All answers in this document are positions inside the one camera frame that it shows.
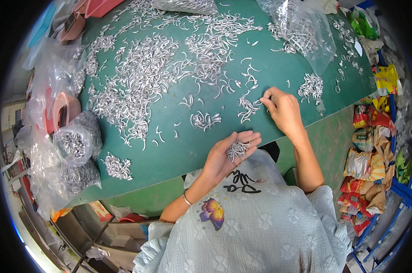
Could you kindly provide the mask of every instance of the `cardboard box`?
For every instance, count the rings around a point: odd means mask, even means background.
[[[110,246],[97,243],[94,246],[108,251],[107,259],[114,265],[132,271],[135,267],[133,260],[145,243],[141,225],[149,225],[154,221],[109,223],[109,228],[116,234],[115,239]]]

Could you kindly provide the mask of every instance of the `left hand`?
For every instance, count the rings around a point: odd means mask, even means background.
[[[241,139],[242,142],[251,142],[249,149],[245,152],[244,157],[236,158],[233,163],[227,159],[225,151],[236,140]],[[220,183],[234,168],[236,168],[247,157],[251,156],[257,149],[258,144],[262,142],[260,133],[253,131],[244,131],[241,133],[233,132],[229,137],[218,141],[210,150],[205,166],[200,176],[206,179],[210,186],[215,187]]]

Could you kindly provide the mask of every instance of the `ruffled sleeve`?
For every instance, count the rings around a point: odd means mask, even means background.
[[[351,253],[351,241],[347,235],[346,226],[337,222],[332,189],[327,185],[320,186],[312,193],[307,194],[307,198],[321,219],[339,272],[342,272],[347,255]]]
[[[165,253],[166,244],[174,224],[161,221],[148,227],[148,241],[141,246],[141,252],[133,260],[134,273],[153,273],[159,270],[160,261]]]

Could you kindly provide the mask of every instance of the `green plastic bag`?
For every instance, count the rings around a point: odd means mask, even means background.
[[[412,160],[406,162],[405,157],[403,157],[403,150],[396,157],[396,178],[399,183],[409,184],[409,179],[412,174]]]
[[[375,41],[378,34],[375,24],[362,8],[355,7],[349,16],[349,21],[360,38],[367,38]]]

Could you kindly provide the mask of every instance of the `right hand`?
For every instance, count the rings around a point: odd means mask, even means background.
[[[294,145],[307,138],[299,102],[295,96],[271,87],[265,91],[260,101],[269,109],[271,118],[280,131],[286,134]]]

